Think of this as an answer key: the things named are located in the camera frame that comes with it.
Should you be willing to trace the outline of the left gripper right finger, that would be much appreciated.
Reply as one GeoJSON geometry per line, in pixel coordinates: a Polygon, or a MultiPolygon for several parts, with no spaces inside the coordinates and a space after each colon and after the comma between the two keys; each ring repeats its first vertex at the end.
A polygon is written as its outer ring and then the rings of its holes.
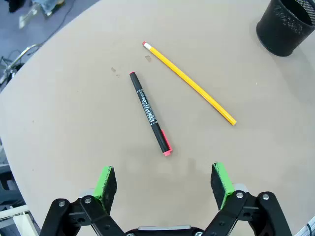
{"type": "Polygon", "coordinates": [[[253,196],[235,189],[220,162],[212,164],[210,184],[219,211],[204,230],[204,236],[228,236],[238,221],[247,221],[255,236],[292,235],[274,193],[266,191],[253,196]]]}

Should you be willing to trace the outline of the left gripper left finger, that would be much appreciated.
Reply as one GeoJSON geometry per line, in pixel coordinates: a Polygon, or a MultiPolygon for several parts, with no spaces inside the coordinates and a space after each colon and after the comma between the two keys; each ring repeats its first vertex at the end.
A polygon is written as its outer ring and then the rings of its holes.
{"type": "Polygon", "coordinates": [[[110,216],[117,191],[115,171],[104,167],[94,192],[74,202],[59,198],[52,201],[41,228],[41,236],[75,236],[90,226],[98,236],[124,236],[125,232],[110,216]]]}

